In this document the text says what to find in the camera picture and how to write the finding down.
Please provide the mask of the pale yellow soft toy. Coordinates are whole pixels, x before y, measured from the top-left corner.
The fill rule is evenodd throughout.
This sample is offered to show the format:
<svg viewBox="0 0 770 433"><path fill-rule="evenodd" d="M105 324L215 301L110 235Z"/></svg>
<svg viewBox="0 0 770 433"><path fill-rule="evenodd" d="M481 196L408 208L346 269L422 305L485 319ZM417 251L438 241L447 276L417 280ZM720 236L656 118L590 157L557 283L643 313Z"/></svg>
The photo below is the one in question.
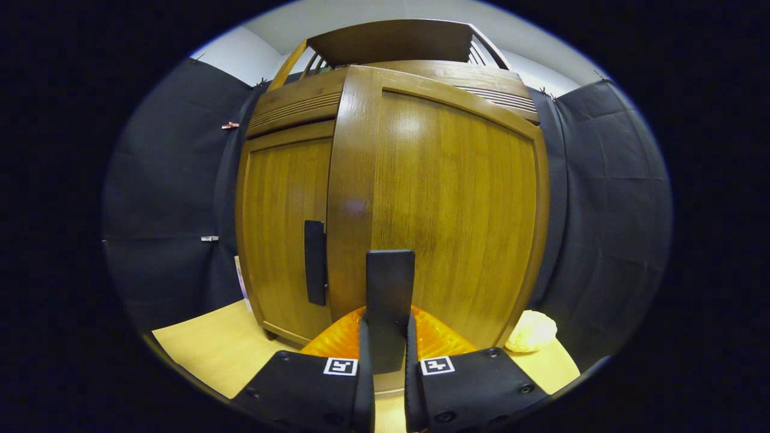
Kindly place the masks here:
<svg viewBox="0 0 770 433"><path fill-rule="evenodd" d="M525 310L504 342L504 348L516 353L537 352L555 340L556 332L558 326L552 318L542 312Z"/></svg>

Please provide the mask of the wooden cabinet door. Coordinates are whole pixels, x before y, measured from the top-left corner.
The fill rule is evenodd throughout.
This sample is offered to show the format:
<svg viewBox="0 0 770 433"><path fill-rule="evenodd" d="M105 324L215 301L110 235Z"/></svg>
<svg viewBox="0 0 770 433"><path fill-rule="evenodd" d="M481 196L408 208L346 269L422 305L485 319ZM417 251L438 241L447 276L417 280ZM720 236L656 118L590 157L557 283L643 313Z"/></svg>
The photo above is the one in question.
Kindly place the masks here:
<svg viewBox="0 0 770 433"><path fill-rule="evenodd" d="M331 316L366 304L366 253L415 253L412 304L476 348L503 345L546 241L539 127L437 80L347 69L327 198Z"/></svg>
<svg viewBox="0 0 770 433"><path fill-rule="evenodd" d="M327 216L335 122L247 140L236 192L236 239L253 314L267 332L306 345L331 324L327 294L308 297L306 221Z"/></svg>

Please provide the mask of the wooden double-door shoe cabinet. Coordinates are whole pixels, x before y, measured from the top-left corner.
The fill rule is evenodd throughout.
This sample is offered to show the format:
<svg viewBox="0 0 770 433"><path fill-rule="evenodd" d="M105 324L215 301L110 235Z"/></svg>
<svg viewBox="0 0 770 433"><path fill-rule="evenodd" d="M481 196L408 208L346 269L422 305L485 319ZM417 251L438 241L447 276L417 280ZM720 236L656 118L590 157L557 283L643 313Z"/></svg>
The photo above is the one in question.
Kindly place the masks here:
<svg viewBox="0 0 770 433"><path fill-rule="evenodd" d="M494 44L469 23L399 19L338 28L302 41L266 91L343 67L408 60L457 61L513 71ZM327 294L330 304L325 221L306 221L304 238L308 297L318 302L322 294ZM374 279L369 267L376 251L366 253L366 288ZM363 307L373 305L366 294Z"/></svg>

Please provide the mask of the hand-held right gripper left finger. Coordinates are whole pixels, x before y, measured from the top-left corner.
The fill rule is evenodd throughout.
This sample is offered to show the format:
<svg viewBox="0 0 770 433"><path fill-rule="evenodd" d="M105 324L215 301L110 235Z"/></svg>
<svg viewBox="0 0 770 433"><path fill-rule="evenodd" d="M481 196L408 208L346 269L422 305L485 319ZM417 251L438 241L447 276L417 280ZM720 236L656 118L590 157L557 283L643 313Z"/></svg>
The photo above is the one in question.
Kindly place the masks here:
<svg viewBox="0 0 770 433"><path fill-rule="evenodd" d="M266 433L374 433L364 308L347 313L300 352L277 351L233 404Z"/></svg>

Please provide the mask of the wooden cabinet drawer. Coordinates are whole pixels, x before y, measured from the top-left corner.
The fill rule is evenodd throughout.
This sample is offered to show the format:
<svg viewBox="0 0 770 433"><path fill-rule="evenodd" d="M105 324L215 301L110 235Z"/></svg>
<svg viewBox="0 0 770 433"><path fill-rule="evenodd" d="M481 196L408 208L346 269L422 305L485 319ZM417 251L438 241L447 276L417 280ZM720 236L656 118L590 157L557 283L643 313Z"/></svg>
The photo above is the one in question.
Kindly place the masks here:
<svg viewBox="0 0 770 433"><path fill-rule="evenodd" d="M534 101L520 76L511 70L457 61L380 61L371 67L426 77L469 91L522 116L534 125L541 123ZM293 126L332 120L349 68L298 79L263 94L248 121L247 138L282 131Z"/></svg>

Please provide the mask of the white purple book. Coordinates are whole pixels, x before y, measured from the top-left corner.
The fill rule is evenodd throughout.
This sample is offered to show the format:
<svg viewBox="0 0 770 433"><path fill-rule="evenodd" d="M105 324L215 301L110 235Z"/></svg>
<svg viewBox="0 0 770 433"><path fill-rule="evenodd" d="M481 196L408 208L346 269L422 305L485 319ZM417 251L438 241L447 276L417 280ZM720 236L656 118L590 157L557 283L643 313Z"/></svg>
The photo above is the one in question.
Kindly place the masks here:
<svg viewBox="0 0 770 433"><path fill-rule="evenodd" d="M238 277L239 287L240 287L243 299L245 301L245 306L247 306L247 310L249 312L253 312L252 305L250 304L250 299L248 298L247 286L245 285L245 280L242 274L239 255L234 256L234 263L235 263L236 273Z"/></svg>

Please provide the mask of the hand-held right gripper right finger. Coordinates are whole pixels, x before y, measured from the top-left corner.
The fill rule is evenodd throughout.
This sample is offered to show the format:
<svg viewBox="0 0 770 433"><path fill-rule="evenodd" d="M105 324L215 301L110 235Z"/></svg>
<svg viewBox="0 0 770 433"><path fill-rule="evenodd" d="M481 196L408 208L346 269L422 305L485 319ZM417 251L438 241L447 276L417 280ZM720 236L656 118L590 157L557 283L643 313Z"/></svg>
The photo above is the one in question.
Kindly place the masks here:
<svg viewBox="0 0 770 433"><path fill-rule="evenodd" d="M476 350L412 307L404 401L409 433L518 433L517 422L544 406L549 394L503 349Z"/></svg>

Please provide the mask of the black backdrop cloth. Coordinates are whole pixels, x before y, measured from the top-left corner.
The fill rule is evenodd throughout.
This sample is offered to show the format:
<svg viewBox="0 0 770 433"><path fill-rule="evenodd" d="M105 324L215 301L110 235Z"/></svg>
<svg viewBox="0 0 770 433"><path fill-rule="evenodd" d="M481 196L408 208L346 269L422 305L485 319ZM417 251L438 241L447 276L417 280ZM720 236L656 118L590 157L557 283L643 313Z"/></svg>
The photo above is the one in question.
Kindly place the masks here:
<svg viewBox="0 0 770 433"><path fill-rule="evenodd" d="M135 326L242 301L235 183L245 120L267 89L185 60L118 138L103 186L105 255ZM550 176L544 260L529 308L551 317L580 369L616 354L658 292L671 246L670 179L641 113L611 81L539 91ZM219 236L203 243L201 236Z"/></svg>

